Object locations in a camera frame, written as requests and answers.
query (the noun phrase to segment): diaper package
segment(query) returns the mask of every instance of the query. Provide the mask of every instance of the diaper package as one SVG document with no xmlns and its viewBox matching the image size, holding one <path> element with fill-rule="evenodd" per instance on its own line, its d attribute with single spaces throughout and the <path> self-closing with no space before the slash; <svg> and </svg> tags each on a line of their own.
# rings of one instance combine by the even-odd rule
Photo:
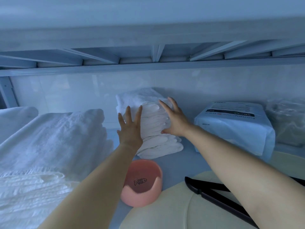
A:
<svg viewBox="0 0 305 229">
<path fill-rule="evenodd" d="M 195 124 L 266 162 L 271 158 L 275 131 L 260 104 L 212 102 Z"/>
</svg>

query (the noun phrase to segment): pink pet bowl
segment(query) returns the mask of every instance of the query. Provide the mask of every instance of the pink pet bowl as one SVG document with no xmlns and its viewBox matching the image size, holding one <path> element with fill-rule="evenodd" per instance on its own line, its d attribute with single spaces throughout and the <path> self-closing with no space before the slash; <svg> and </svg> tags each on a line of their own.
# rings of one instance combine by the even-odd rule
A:
<svg viewBox="0 0 305 229">
<path fill-rule="evenodd" d="M 128 168 L 121 200 L 133 207 L 153 203 L 162 191 L 162 170 L 151 160 L 133 161 Z"/>
</svg>

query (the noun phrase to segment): clear plastic bag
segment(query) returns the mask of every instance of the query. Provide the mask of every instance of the clear plastic bag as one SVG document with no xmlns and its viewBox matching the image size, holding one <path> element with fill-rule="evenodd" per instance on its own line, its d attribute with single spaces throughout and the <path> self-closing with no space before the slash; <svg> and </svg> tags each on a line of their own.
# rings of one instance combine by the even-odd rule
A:
<svg viewBox="0 0 305 229">
<path fill-rule="evenodd" d="M 305 147 L 305 99 L 269 100 L 266 114 L 275 130 L 276 142 Z"/>
</svg>

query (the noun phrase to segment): white tile wall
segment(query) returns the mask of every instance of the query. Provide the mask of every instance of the white tile wall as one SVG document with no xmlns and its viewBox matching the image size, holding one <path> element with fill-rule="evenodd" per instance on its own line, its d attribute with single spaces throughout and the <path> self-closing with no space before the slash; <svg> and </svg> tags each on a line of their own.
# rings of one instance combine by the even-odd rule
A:
<svg viewBox="0 0 305 229">
<path fill-rule="evenodd" d="M 174 97 L 189 118 L 209 101 L 263 104 L 269 98 L 305 98 L 305 65 L 70 73 L 11 80 L 21 106 L 34 106 L 40 114 L 101 108 L 108 128 L 119 128 L 115 95 L 143 87 Z"/>
</svg>

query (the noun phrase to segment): hand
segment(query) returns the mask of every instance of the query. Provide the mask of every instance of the hand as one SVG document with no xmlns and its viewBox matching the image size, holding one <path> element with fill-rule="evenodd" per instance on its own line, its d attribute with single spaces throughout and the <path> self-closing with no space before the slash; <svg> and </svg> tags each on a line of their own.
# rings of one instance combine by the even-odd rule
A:
<svg viewBox="0 0 305 229">
<path fill-rule="evenodd" d="M 178 107 L 177 102 L 171 97 L 168 97 L 168 100 L 173 104 L 173 110 L 168 107 L 166 103 L 159 100 L 161 106 L 170 117 L 170 128 L 162 130 L 161 133 L 168 133 L 175 136 L 184 136 L 185 132 L 192 126 L 192 124 L 183 114 L 181 108 Z"/>
<path fill-rule="evenodd" d="M 119 123 L 121 130 L 117 130 L 117 134 L 120 138 L 120 145 L 129 146 L 136 151 L 142 146 L 143 140 L 141 138 L 141 114 L 142 114 L 142 105 L 139 107 L 137 113 L 135 114 L 135 121 L 132 122 L 132 114 L 130 107 L 126 108 L 125 116 L 126 123 L 122 115 L 118 114 Z"/>
</svg>

